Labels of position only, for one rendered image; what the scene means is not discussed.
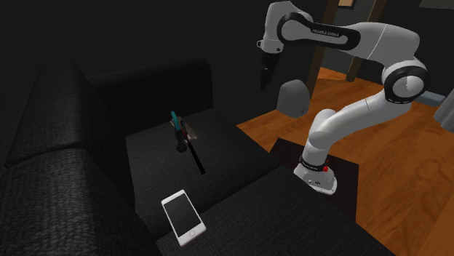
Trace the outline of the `grey rounded floor object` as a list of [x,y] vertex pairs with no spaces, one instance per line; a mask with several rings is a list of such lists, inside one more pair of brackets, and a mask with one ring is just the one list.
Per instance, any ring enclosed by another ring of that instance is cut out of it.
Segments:
[[284,83],[279,90],[276,109],[285,116],[297,119],[308,112],[310,94],[299,79]]

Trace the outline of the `dark fabric sofa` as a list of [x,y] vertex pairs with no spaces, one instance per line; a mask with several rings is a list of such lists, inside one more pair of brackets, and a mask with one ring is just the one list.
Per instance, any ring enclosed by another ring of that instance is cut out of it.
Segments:
[[[40,67],[4,166],[0,256],[393,256],[216,114],[203,59],[99,85]],[[161,205],[180,190],[207,228],[184,247]]]

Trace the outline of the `white smartphone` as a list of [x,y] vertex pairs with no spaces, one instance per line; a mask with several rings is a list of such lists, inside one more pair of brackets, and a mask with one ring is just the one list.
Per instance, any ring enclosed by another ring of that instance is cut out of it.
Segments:
[[161,200],[161,205],[181,247],[184,247],[207,230],[206,225],[184,190],[180,190]]

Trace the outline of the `black long-handled tool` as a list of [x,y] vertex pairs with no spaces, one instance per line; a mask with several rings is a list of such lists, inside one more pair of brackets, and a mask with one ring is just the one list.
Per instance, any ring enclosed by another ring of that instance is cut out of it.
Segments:
[[188,147],[189,147],[189,149],[191,151],[191,154],[192,154],[192,156],[194,158],[194,161],[196,162],[196,165],[198,166],[199,171],[201,172],[201,175],[204,175],[206,172],[204,170],[204,167],[203,167],[202,163],[199,160],[199,157],[196,154],[196,151],[195,151],[194,147],[191,144],[191,141],[188,138],[188,133],[187,133],[187,130],[186,130],[186,123],[185,123],[185,121],[183,119],[180,120],[179,127],[180,127],[180,131],[183,134],[183,139],[185,140],[186,144],[188,145]]

